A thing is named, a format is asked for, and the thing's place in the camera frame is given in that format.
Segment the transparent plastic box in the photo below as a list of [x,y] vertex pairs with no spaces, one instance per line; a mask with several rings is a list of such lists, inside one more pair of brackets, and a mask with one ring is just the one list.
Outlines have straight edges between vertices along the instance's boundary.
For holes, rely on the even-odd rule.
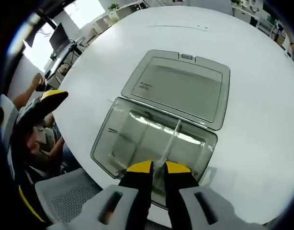
[[[126,99],[117,98],[98,133],[92,159],[118,178],[135,163],[157,161],[164,154],[179,119]],[[191,169],[197,182],[212,156],[215,133],[181,121],[168,152],[168,161]],[[154,178],[153,203],[165,207],[163,174]]]

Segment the man's hand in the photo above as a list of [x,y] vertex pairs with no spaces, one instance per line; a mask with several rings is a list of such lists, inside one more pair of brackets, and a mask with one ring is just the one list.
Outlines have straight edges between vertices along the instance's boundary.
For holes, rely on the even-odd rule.
[[32,93],[36,90],[39,84],[43,83],[44,79],[40,73],[37,73],[31,82],[30,87],[20,95],[18,95],[14,100],[13,103],[17,110],[19,111],[22,107],[26,106],[29,98],[31,97]]
[[43,79],[43,76],[40,74],[40,73],[37,73],[32,82],[31,82],[31,85],[34,87],[34,89],[36,89],[39,84],[43,83],[44,79]]

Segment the hinged lid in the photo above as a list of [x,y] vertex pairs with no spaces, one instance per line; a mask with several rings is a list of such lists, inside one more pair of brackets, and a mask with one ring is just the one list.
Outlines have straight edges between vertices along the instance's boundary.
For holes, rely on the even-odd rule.
[[230,70],[202,57],[150,50],[122,90],[124,97],[219,130]]

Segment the table surface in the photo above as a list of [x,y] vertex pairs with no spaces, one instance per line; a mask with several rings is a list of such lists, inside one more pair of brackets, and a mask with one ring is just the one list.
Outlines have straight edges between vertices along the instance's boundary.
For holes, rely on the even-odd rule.
[[[265,34],[217,11],[186,6],[137,11],[84,51],[60,86],[69,96],[54,111],[78,162],[99,186],[119,183],[90,151],[112,102],[150,49],[230,68],[226,116],[207,167],[215,174],[200,184],[230,201],[247,222],[275,218],[294,194],[294,66]],[[167,211],[155,205],[148,218],[171,226]]]

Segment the chair backrest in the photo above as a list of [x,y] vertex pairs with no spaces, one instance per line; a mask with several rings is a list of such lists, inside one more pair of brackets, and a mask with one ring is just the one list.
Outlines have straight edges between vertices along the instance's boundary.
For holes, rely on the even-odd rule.
[[102,189],[80,168],[35,184],[38,199],[53,223],[70,222]]
[[6,95],[0,96],[0,108],[1,108],[1,123],[0,134],[1,141],[5,150],[9,148],[10,137],[13,131],[13,126],[16,121],[18,111],[13,102],[7,98]]

